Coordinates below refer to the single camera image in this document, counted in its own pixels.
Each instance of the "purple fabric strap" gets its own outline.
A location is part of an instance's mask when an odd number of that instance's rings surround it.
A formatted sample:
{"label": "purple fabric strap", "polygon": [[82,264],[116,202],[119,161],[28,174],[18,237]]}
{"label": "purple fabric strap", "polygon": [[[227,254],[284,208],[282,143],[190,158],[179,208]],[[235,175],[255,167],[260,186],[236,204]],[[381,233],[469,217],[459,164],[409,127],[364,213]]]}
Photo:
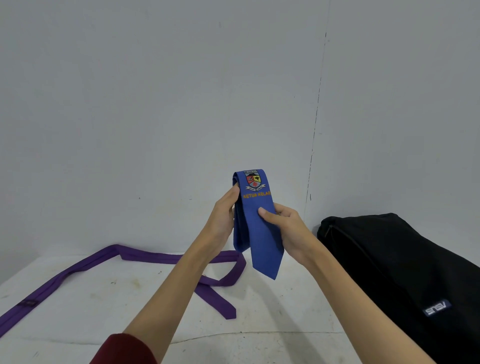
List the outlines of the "purple fabric strap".
{"label": "purple fabric strap", "polygon": [[[0,338],[22,318],[28,315],[30,311],[56,291],[64,279],[69,275],[89,270],[90,268],[93,268],[117,255],[120,255],[123,260],[162,264],[176,264],[182,257],[182,255],[144,252],[143,250],[133,249],[119,244],[107,246],[57,274],[36,291],[25,297],[25,299],[19,302],[16,306],[0,316]],[[220,254],[213,258],[210,263],[225,262],[236,262],[236,264],[232,270],[220,280],[202,276],[195,288],[195,293],[216,309],[224,318],[230,320],[237,317],[237,310],[232,304],[215,292],[212,287],[233,286],[242,274],[246,262],[241,253],[228,250],[220,252]]]}

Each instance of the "black bag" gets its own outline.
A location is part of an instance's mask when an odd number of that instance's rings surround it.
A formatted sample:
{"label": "black bag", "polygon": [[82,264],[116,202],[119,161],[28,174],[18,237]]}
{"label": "black bag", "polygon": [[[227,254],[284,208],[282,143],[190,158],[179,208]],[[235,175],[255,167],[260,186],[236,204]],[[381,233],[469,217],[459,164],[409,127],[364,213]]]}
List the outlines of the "black bag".
{"label": "black bag", "polygon": [[480,268],[395,214],[329,217],[318,239],[437,364],[480,363]]}

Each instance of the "maroon sleeve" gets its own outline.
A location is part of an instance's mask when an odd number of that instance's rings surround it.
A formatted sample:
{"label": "maroon sleeve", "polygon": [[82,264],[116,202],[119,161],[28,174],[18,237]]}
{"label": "maroon sleeve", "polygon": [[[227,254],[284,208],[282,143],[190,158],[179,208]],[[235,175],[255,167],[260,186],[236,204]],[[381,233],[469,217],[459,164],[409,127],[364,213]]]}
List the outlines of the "maroon sleeve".
{"label": "maroon sleeve", "polygon": [[100,346],[90,364],[157,364],[142,341],[129,334],[114,334]]}

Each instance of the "right hand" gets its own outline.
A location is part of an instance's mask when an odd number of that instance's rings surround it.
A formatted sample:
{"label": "right hand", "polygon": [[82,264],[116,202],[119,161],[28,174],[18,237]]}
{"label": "right hand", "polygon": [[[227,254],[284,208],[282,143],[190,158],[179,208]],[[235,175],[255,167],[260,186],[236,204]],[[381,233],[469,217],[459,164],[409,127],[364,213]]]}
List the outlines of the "right hand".
{"label": "right hand", "polygon": [[262,207],[258,209],[258,214],[280,228],[283,247],[287,253],[303,266],[309,265],[322,243],[308,230],[297,211],[280,204],[274,205],[277,215]]}

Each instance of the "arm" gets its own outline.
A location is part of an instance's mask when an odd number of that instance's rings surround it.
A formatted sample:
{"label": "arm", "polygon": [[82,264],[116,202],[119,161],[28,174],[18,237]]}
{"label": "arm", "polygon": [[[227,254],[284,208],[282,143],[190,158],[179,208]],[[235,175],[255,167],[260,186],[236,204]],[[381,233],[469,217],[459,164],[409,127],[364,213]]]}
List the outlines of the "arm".
{"label": "arm", "polygon": [[167,352],[205,267],[220,253],[232,232],[232,206],[239,191],[235,185],[217,201],[198,237],[124,331],[143,341],[158,363]]}
{"label": "arm", "polygon": [[278,215],[260,208],[282,232],[285,250],[317,281],[364,364],[434,364],[362,291],[335,257],[308,230],[298,212],[275,204]]}

